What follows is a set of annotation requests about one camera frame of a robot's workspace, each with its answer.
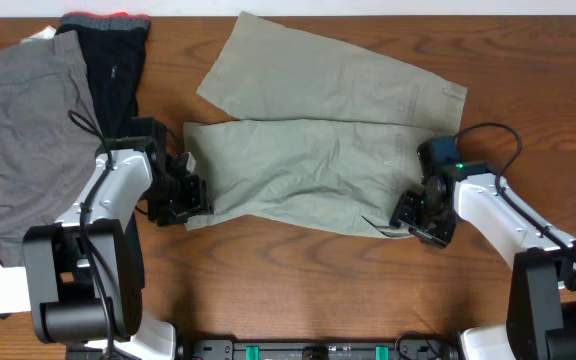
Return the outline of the khaki green shorts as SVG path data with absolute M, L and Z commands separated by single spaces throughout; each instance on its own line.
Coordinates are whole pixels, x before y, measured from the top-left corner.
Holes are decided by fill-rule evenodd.
M 241 13 L 198 94 L 225 123 L 186 123 L 213 211 L 380 237 L 421 177 L 416 149 L 455 133 L 466 89 L 367 49 Z

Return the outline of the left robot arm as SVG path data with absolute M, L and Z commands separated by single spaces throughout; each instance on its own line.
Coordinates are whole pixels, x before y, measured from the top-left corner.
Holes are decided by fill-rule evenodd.
M 76 359 L 173 359 L 175 328 L 145 312 L 143 267 L 128 235 L 138 202 L 149 221 L 181 225 L 207 214 L 206 182 L 189 152 L 170 156 L 153 136 L 108 139 L 75 203 L 28 229 L 23 256 L 34 332 Z

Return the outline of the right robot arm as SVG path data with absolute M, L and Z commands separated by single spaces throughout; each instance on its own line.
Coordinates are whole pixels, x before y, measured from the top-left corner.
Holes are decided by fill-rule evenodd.
M 576 239 L 548 224 L 484 163 L 430 163 L 421 191 L 399 199 L 390 224 L 446 247 L 460 221 L 512 270 L 504 323 L 458 338 L 460 359 L 576 359 Z

